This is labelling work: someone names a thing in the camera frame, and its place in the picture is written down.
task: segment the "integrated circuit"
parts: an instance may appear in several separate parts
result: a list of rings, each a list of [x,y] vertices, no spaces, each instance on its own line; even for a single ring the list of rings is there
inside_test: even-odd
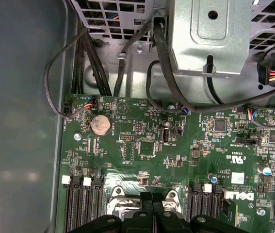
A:
[[[225,120],[215,120],[214,122],[214,131],[225,132],[226,131],[226,121]]]
[[[269,142],[275,143],[275,130],[270,130]]]
[[[200,155],[201,155],[200,150],[193,150],[193,151],[192,151],[192,157],[193,157],[194,159],[200,158]]]

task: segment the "capacitor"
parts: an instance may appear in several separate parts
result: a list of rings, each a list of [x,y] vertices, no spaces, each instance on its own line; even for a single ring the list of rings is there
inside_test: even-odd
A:
[[[213,173],[210,173],[210,174],[208,175],[208,179],[209,179],[210,182],[212,182],[212,183],[217,183],[217,181],[218,181],[217,177],[216,177]]]
[[[171,109],[176,109],[176,108],[175,108],[174,105],[170,104],[170,105],[167,107],[167,109],[170,109],[170,110],[171,110]]]
[[[259,172],[260,174],[265,175],[265,176],[270,176],[272,171],[271,171],[271,168],[269,168],[268,166],[260,165],[260,166],[258,167],[258,172]]]

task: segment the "cable connector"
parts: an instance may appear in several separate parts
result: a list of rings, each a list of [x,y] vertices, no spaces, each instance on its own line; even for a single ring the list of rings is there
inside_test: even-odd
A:
[[[270,82],[270,71],[275,70],[275,53],[271,54],[268,59],[258,63],[258,81],[263,85],[268,85]]]
[[[126,52],[120,52],[117,54],[117,58],[119,60],[124,60],[125,62],[127,62],[127,53]]]

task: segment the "silver screw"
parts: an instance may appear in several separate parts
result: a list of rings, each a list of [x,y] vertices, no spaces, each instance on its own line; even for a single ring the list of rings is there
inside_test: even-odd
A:
[[[206,222],[206,219],[203,218],[203,217],[198,217],[196,220],[197,220],[198,222]]]
[[[175,109],[175,106],[171,104],[167,107],[167,109]]]
[[[265,212],[264,209],[258,208],[257,214],[258,214],[259,216],[265,216],[265,215],[266,215],[266,212]]]
[[[81,140],[81,133],[75,133],[75,134],[74,134],[74,139],[75,139],[76,141],[80,141],[80,140]]]
[[[169,121],[167,121],[167,120],[164,120],[164,121],[162,121],[162,126],[163,127],[170,127],[171,123]]]
[[[142,45],[139,45],[137,47],[137,52],[141,53],[144,50],[144,47]]]
[[[163,215],[166,216],[166,217],[172,216],[172,214],[170,212],[164,212]]]

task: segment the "black memory slot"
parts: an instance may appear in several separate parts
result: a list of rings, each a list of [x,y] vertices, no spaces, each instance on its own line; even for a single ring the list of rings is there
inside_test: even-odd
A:
[[[78,198],[77,225],[76,225],[76,227],[79,227],[79,226],[83,225],[82,224],[83,215],[84,215],[83,207],[84,207],[84,186],[81,185],[80,190],[79,190],[79,198]]]
[[[222,195],[218,193],[214,193],[212,195],[212,208],[211,208],[211,217],[215,219],[219,219],[219,213],[222,206]]]
[[[91,222],[92,218],[92,198],[93,198],[93,184],[86,188],[85,196],[85,223]]]
[[[190,222],[192,209],[192,188],[188,186],[186,221]]]
[[[200,192],[192,193],[192,209],[191,209],[191,217],[197,216],[201,214],[201,202],[202,195]]]
[[[77,213],[78,213],[79,193],[80,193],[79,190],[80,190],[79,186],[75,186],[73,189],[70,230],[73,230],[77,227]]]
[[[202,209],[201,209],[201,214],[202,215],[211,215],[211,193],[203,193],[202,195]]]
[[[103,203],[103,186],[101,187],[96,187],[97,190],[97,200],[96,200],[96,214],[95,218],[98,218],[102,215],[102,203]]]
[[[66,202],[65,202],[65,222],[64,222],[64,232],[68,232],[69,223],[70,223],[70,203],[71,203],[71,186],[67,186],[66,188]]]

